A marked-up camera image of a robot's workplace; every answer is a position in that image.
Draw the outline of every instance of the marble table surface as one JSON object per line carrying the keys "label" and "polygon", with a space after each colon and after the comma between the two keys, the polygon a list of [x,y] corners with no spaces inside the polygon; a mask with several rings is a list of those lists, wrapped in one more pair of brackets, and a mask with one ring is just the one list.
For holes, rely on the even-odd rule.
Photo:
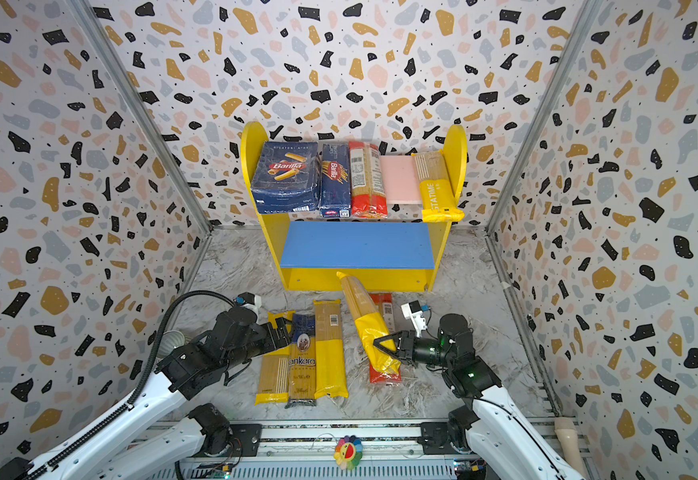
{"label": "marble table surface", "polygon": [[[231,420],[330,419],[330,418],[446,418],[462,405],[451,395],[439,373],[422,366],[402,366],[402,384],[370,384],[364,353],[343,292],[286,292],[277,275],[266,240],[260,230],[216,230],[200,265],[192,290],[214,290],[226,296],[253,292],[263,299],[267,312],[313,312],[314,300],[342,300],[344,355],[349,398],[323,397],[316,407],[284,408],[284,404],[254,404],[258,390],[260,358],[224,387],[216,383],[166,419],[179,419],[192,408],[212,402]],[[477,354],[496,371],[526,416],[549,416],[544,390],[538,388],[516,325],[503,295],[482,232],[454,230],[450,234],[433,292],[394,293],[398,330],[412,324],[402,317],[399,305],[420,300],[432,309],[430,328],[436,331],[446,313],[464,315],[474,331]],[[191,338],[212,327],[226,305],[210,297],[184,302],[174,328]]]}

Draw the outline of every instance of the barilla spaghetti box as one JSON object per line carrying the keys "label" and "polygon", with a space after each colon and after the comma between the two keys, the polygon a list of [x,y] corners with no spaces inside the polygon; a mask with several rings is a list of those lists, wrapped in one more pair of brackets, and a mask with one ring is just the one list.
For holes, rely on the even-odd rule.
{"label": "barilla spaghetti box", "polygon": [[316,210],[322,173],[316,142],[267,141],[250,191],[259,214]]}
{"label": "barilla spaghetti box", "polygon": [[348,144],[322,146],[320,215],[323,218],[349,218],[351,215]]}

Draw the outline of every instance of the black corrugated cable hose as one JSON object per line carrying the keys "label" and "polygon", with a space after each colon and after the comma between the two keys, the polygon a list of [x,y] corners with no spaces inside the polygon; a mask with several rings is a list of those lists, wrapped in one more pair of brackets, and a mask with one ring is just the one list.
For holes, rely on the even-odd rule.
{"label": "black corrugated cable hose", "polygon": [[[114,410],[106,418],[101,420],[96,426],[88,430],[85,433],[85,435],[79,437],[70,446],[64,448],[63,450],[61,450],[59,454],[48,460],[48,462],[45,465],[41,466],[40,468],[37,468],[34,472],[27,475],[26,480],[36,480],[37,478],[39,478],[47,472],[48,466],[50,468],[55,468],[61,462],[61,460],[63,460],[67,456],[70,456],[77,448],[83,446],[87,440],[93,438],[95,434],[103,430],[104,427],[106,427],[108,424],[112,423],[117,417],[125,413],[128,410],[128,405],[135,404],[135,400],[141,395],[142,391],[144,390],[144,387],[146,387],[146,381],[148,380],[149,375],[152,374],[152,369],[154,368],[154,360],[157,359],[157,351],[159,350],[159,345],[162,342],[162,335],[164,334],[165,328],[167,328],[168,326],[168,321],[170,321],[170,317],[173,315],[173,311],[181,302],[183,302],[190,296],[196,295],[212,296],[217,299],[223,300],[224,302],[228,303],[229,306],[234,306],[234,302],[229,300],[228,297],[221,295],[220,293],[213,292],[211,290],[194,290],[192,292],[182,293],[180,296],[178,296],[177,299],[173,300],[173,302],[170,304],[170,306],[162,316],[162,321],[159,324],[159,328],[157,328],[157,335],[154,338],[154,343],[152,344],[152,350],[150,351],[149,357],[146,360],[146,367],[141,373],[141,378],[138,380],[138,384],[135,386],[135,389],[133,390],[133,393],[130,395],[130,398],[128,398],[128,401],[122,404],[116,410]],[[180,475],[180,470],[178,469],[178,462],[175,463],[175,466],[177,473],[176,475]]]}

